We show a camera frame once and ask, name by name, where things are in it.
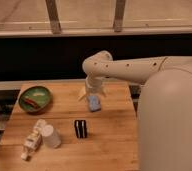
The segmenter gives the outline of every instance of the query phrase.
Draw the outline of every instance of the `white cylinder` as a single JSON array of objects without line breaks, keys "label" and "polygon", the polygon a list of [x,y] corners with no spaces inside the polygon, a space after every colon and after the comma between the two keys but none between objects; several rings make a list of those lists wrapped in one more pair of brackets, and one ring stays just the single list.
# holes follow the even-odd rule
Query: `white cylinder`
[{"label": "white cylinder", "polygon": [[45,125],[41,130],[41,135],[47,147],[57,148],[61,144],[60,136],[52,125]]}]

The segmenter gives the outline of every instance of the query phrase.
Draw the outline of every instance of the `wooden cutting board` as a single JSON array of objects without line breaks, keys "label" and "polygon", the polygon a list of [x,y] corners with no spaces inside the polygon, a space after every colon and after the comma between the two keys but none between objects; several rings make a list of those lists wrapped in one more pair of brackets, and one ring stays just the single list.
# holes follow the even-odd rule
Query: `wooden cutting board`
[{"label": "wooden cutting board", "polygon": [[[40,115],[25,113],[16,102],[0,142],[0,171],[137,171],[137,119],[126,82],[105,82],[102,110],[89,112],[86,99],[78,101],[83,82],[24,84],[45,86],[52,103]],[[44,144],[30,161],[20,156],[22,145],[38,119],[45,119],[59,132],[62,144]],[[77,139],[74,120],[87,121],[88,138]]]}]

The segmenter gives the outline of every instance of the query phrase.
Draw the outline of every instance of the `floor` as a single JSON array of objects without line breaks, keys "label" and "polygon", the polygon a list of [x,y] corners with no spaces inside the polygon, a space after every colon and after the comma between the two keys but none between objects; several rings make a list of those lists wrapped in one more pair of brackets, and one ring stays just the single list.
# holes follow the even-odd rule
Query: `floor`
[{"label": "floor", "polygon": [[[116,0],[56,0],[63,28],[111,28]],[[127,0],[124,27],[192,25],[192,0]],[[0,0],[0,30],[49,29],[45,0]]]}]

